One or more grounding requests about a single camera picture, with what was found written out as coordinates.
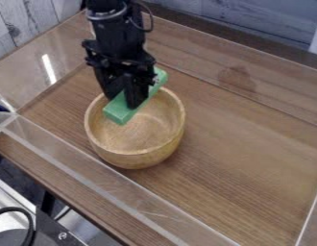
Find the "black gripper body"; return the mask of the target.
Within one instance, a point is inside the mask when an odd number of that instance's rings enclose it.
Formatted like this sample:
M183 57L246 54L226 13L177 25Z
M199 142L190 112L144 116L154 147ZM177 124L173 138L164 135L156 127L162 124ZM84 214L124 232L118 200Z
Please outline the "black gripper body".
M146 29L140 15L87 16L95 37L82 43L86 62L94 68L118 67L126 73L147 76L155 84L155 58L144 49Z

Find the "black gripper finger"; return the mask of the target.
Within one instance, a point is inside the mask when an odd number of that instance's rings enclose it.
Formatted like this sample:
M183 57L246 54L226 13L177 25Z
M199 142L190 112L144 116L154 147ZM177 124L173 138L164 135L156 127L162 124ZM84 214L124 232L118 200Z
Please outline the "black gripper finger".
M147 76L126 73L123 75L127 107L136 109L148 97L151 79Z
M118 67L96 67L95 75L100 88L110 100L120 93L124 88L123 71Z

